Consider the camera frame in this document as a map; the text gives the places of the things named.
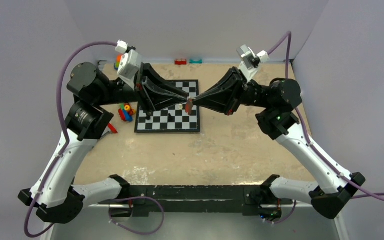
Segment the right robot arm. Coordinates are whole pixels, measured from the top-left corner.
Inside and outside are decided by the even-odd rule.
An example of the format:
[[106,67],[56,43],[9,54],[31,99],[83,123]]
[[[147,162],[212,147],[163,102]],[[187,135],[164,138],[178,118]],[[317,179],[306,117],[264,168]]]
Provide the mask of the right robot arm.
[[298,114],[302,103],[301,87],[296,80],[275,78],[269,85],[246,80],[235,67],[214,86],[192,100],[226,116],[239,106],[262,108],[255,117],[263,134],[288,150],[314,177],[314,181],[287,179],[273,174],[260,186],[259,204],[282,199],[311,205],[320,215],[334,219],[354,197],[366,179],[342,167],[309,136]]

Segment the red key tag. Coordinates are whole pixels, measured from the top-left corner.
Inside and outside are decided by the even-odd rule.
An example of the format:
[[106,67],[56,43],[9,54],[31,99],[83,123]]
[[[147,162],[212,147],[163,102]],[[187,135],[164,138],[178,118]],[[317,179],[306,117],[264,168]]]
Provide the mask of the red key tag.
[[193,102],[191,100],[189,100],[186,104],[185,104],[185,112],[188,116],[190,116],[192,114],[192,110],[193,110]]

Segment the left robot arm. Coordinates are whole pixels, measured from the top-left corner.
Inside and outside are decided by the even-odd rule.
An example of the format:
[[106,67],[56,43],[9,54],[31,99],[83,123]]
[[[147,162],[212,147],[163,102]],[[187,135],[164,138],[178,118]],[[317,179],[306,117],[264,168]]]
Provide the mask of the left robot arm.
[[89,185],[73,185],[73,180],[87,154],[110,132],[108,125],[114,115],[104,109],[105,105],[138,103],[150,116],[188,98],[149,63],[139,67],[133,81],[133,86],[128,86],[120,78],[110,80],[90,62],[73,68],[67,89],[75,102],[64,119],[54,158],[37,183],[18,195],[26,206],[36,209],[43,222],[66,224],[90,205],[110,200],[122,205],[128,201],[130,185],[116,174]]

